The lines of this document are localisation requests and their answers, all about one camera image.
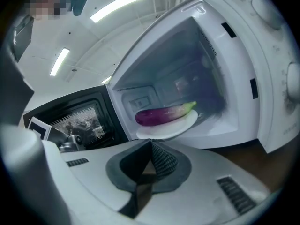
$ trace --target black oven door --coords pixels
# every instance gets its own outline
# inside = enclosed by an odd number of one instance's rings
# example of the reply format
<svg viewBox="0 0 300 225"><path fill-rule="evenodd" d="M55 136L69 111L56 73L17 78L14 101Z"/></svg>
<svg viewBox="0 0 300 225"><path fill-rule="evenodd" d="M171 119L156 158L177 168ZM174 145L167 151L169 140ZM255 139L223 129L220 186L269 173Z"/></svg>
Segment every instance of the black oven door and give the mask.
<svg viewBox="0 0 300 225"><path fill-rule="evenodd" d="M60 97L23 117L25 127L35 117L67 135L79 135L85 149L109 147L128 141L105 85Z"/></svg>

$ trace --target vent grille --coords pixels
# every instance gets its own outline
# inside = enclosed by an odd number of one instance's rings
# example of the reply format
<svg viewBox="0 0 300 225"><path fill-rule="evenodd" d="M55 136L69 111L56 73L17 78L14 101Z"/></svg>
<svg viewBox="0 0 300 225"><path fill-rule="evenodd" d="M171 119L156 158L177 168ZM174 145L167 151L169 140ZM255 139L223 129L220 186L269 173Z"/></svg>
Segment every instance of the vent grille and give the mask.
<svg viewBox="0 0 300 225"><path fill-rule="evenodd" d="M135 88L122 88L122 89L118 89L117 91L120 92L120 91L125 91L125 90L130 90L130 89L135 89Z"/></svg>
<svg viewBox="0 0 300 225"><path fill-rule="evenodd" d="M240 215L256 206L256 203L231 177L218 179L217 182Z"/></svg>
<svg viewBox="0 0 300 225"><path fill-rule="evenodd" d="M84 163L87 163L87 162L88 162L88 160L86 158L81 158L81 159L68 161L66 163L69 167L73 167L73 166L81 165L81 164L84 164Z"/></svg>
<svg viewBox="0 0 300 225"><path fill-rule="evenodd" d="M217 56L217 53L215 51L215 49L213 48L213 46L211 45L210 41L207 39L207 37L205 36L205 34L200 31L200 33L202 34L202 36L204 37L204 39L206 40L206 42L208 43L208 45L210 46L210 48L212 49L212 51L214 52L215 56Z"/></svg>
<svg viewBox="0 0 300 225"><path fill-rule="evenodd" d="M176 157L152 144L152 163L156 170L158 180L164 179L176 170L178 161Z"/></svg>
<svg viewBox="0 0 300 225"><path fill-rule="evenodd" d="M56 129L60 129L62 127L62 125L60 123L64 122L65 120L72 119L72 117L74 117L74 116L80 116L82 113L88 112L91 109L92 108L86 108L86 109L81 110L80 112L75 112L71 115L68 115L64 118L61 118L59 120L56 120L56 121L50 123L50 125L53 127L56 126Z"/></svg>

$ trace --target ceiling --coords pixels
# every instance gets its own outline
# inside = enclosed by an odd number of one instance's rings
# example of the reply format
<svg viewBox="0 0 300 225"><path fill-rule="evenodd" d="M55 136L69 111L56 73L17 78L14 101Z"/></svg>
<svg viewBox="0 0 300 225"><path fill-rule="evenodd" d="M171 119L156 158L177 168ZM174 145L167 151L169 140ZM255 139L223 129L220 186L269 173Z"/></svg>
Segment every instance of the ceiling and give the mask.
<svg viewBox="0 0 300 225"><path fill-rule="evenodd" d="M185 0L139 0L94 23L90 17L115 0L88 0L82 14L34 21L31 44L18 66L35 95L31 110L66 94L98 86L109 77L136 39L163 13ZM56 76L51 69L63 48L70 53Z"/></svg>

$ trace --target ceiling light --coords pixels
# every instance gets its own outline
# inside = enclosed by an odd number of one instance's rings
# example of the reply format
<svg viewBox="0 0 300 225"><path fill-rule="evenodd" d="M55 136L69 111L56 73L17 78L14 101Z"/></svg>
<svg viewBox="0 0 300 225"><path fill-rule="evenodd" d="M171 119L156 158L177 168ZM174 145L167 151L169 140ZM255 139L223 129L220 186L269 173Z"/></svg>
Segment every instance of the ceiling light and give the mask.
<svg viewBox="0 0 300 225"><path fill-rule="evenodd" d="M129 3L135 2L138 0L116 0L104 8L97 11L91 18L93 22L98 22L100 19L104 18L106 15L112 13L113 11L117 10L118 8L121 8L122 6L125 6Z"/></svg>
<svg viewBox="0 0 300 225"><path fill-rule="evenodd" d="M106 79L105 79L104 81L102 81L101 83L104 84L104 83L108 82L111 78L112 78L112 76L106 78Z"/></svg>
<svg viewBox="0 0 300 225"><path fill-rule="evenodd" d="M52 71L51 71L51 73L50 73L50 76L55 76L55 75L56 75L58 69L60 68L60 66L61 66L61 64L62 64L62 62L63 62L63 60L65 59L65 57L67 56L67 54L69 53L69 51L70 51L70 50L68 50L67 48L64 48L64 49L61 51L60 55L58 56L58 58L57 58L57 60L56 60L56 62L55 62L55 64L54 64L54 66L53 66L53 68L52 68Z"/></svg>

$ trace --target white appliance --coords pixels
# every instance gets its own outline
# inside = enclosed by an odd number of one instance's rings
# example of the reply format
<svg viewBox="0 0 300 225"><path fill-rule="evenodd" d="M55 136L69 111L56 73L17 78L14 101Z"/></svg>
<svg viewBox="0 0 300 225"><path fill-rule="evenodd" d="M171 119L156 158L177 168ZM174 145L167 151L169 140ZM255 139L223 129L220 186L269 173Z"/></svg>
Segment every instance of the white appliance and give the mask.
<svg viewBox="0 0 300 225"><path fill-rule="evenodd" d="M188 0L138 38L107 88L133 140L138 111L201 105L197 90L205 84L199 67L217 68L226 109L170 140L204 149L258 138L271 152L299 132L298 54L288 25L268 0Z"/></svg>
<svg viewBox="0 0 300 225"><path fill-rule="evenodd" d="M3 160L18 191L48 224L247 224L263 212L270 195L257 178L221 155L183 144L134 140L60 153L56 144L27 129L5 126L0 134ZM146 152L154 147L159 152ZM33 152L19 152L28 149ZM132 214L136 181L128 171L139 170L148 156L160 179L145 207Z"/></svg>

